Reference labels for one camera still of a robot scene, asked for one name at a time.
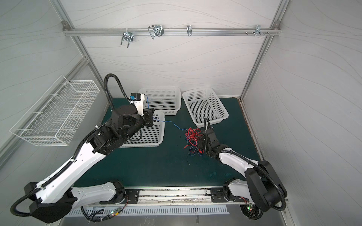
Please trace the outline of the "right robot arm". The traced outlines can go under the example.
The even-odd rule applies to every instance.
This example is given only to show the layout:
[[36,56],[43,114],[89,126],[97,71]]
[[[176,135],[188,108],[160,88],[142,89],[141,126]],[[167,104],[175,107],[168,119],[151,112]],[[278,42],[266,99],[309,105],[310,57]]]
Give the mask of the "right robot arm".
[[208,119],[203,122],[198,147],[210,158],[227,165],[244,177],[230,179],[222,188],[211,188],[213,202],[239,202],[241,212],[249,220],[260,219],[270,209],[285,211],[287,190],[273,166],[266,160],[256,161],[234,151],[217,139]]

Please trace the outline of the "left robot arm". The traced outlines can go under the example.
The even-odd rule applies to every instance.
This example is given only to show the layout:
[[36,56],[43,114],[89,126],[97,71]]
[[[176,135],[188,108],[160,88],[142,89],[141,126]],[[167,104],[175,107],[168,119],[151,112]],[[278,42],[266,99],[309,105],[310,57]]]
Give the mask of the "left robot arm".
[[92,166],[121,147],[143,127],[154,125],[153,108],[144,108],[145,95],[132,93],[125,98],[129,102],[115,108],[108,80],[114,78],[124,94],[119,78],[109,73],[105,76],[104,92],[111,108],[111,118],[87,134],[77,146],[73,156],[55,172],[40,182],[30,182],[24,188],[25,195],[10,207],[10,213],[18,217],[33,217],[44,223],[54,223],[71,210],[95,202],[121,203],[125,189],[118,182],[76,188],[73,184]]

